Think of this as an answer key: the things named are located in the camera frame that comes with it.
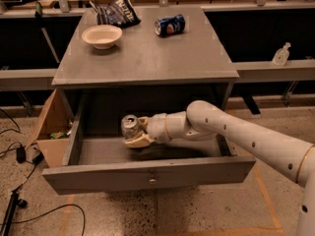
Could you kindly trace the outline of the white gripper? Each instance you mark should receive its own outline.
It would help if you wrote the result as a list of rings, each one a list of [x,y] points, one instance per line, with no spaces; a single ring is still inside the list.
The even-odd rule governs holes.
[[[158,144],[170,141],[170,136],[166,130],[166,113],[156,114],[153,117],[139,117],[138,120],[143,129],[147,128],[147,133],[140,132],[136,136],[125,141],[128,148],[145,148],[152,142]]]

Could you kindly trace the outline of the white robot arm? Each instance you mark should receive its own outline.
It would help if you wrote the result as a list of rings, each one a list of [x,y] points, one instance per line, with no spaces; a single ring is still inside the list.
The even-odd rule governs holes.
[[[304,188],[296,236],[315,236],[314,144],[239,119],[204,100],[195,100],[186,110],[172,114],[127,115],[121,131],[128,148],[224,136]]]

